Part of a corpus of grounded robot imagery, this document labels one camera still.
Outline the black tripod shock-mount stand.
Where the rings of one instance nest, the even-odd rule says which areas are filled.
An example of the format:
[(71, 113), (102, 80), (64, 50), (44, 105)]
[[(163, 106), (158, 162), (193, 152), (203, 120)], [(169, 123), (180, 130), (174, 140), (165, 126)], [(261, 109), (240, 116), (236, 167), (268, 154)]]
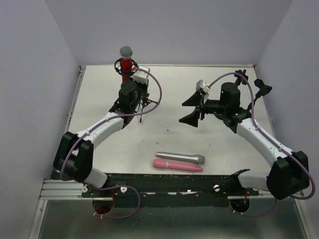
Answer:
[[(120, 73), (120, 60), (121, 58), (115, 61), (114, 69), (120, 76), (122, 76)], [(134, 68), (139, 68), (139, 65), (132, 59), (132, 75)], [(118, 98), (110, 109), (110, 112), (118, 114), (120, 118), (124, 120), (124, 125), (128, 125), (134, 117), (146, 114), (147, 112), (145, 111), (145, 107), (152, 103), (154, 103), (154, 108), (150, 109), (150, 111), (153, 111), (159, 106), (162, 98), (162, 89), (161, 86), (158, 85), (159, 99), (157, 101), (151, 100), (149, 96), (147, 98), (140, 99), (138, 97), (136, 81), (132, 79), (132, 75), (128, 81), (121, 83)]]

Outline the red glitter microphone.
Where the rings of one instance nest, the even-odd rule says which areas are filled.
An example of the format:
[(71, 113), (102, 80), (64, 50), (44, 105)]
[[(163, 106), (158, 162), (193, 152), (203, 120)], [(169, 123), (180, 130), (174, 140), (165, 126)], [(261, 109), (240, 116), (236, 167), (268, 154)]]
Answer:
[(120, 49), (120, 73), (122, 75), (122, 83), (128, 81), (132, 75), (132, 55), (133, 51), (129, 46), (123, 46)]

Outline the silver microphone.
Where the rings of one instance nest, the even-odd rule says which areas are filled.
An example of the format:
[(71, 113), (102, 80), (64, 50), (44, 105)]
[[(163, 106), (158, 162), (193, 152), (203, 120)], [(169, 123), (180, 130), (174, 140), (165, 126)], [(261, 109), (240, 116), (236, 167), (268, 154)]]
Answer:
[(190, 154), (179, 154), (179, 153), (171, 153), (171, 152), (156, 152), (156, 157), (191, 162), (197, 165), (202, 165), (205, 163), (205, 157), (199, 154), (190, 155)]

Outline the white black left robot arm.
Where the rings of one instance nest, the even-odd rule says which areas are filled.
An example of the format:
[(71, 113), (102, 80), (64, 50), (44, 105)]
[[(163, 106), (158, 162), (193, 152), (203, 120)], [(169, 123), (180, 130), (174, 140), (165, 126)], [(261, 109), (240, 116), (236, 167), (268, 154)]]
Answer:
[(94, 150), (109, 136), (126, 127), (139, 105), (148, 105), (148, 96), (147, 84), (132, 79), (123, 82), (117, 100), (101, 120), (78, 133), (66, 132), (53, 161), (60, 178), (102, 188), (108, 177), (93, 167)]

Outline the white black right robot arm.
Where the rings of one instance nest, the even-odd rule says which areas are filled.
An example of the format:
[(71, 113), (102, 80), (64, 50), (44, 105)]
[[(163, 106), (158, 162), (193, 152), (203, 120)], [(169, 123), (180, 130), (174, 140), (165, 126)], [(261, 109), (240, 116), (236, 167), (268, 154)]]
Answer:
[(240, 106), (240, 90), (235, 83), (221, 85), (220, 98), (210, 100), (209, 87), (200, 80), (195, 93), (182, 103), (184, 107), (194, 107), (194, 111), (179, 119), (193, 127), (205, 115), (214, 114), (235, 134), (249, 142), (267, 161), (269, 172), (254, 172), (244, 169), (238, 172), (242, 188), (254, 188), (270, 192), (282, 200), (306, 189), (310, 185), (308, 157), (302, 151), (294, 152), (275, 140), (252, 119), (252, 114)]

